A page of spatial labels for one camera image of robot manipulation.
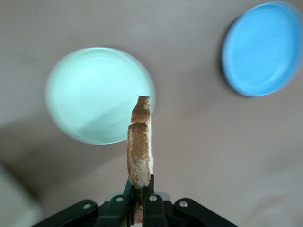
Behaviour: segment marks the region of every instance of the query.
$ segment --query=screw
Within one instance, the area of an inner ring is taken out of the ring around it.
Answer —
[[[184,201],[184,200],[180,201],[180,202],[179,202],[179,205],[180,205],[181,207],[188,207],[188,203],[187,203],[186,201]]]
[[[118,198],[116,198],[116,201],[117,201],[117,202],[122,202],[122,201],[123,201],[123,197],[118,197]]]
[[[155,196],[155,195],[150,196],[150,201],[156,201],[156,200],[157,200],[157,196]]]
[[[91,204],[90,203],[86,203],[83,205],[83,209],[87,209],[87,208],[90,208],[91,207]]]

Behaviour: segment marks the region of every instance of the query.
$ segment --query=light green plate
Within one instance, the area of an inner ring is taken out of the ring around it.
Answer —
[[[127,138],[138,96],[150,96],[154,110],[155,88],[146,68],[112,48],[67,55],[52,70],[45,92],[56,125],[76,140],[98,145]]]

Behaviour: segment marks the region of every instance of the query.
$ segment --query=table surface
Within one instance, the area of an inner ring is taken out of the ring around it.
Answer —
[[[303,71],[282,90],[244,97],[220,54],[235,19],[264,0],[0,0],[0,160],[45,217],[103,203],[127,180],[126,142],[77,142],[51,121],[45,82],[63,56],[112,47],[137,58],[157,92],[155,190],[189,197],[238,226],[303,224]],[[300,0],[288,1],[303,11]]]

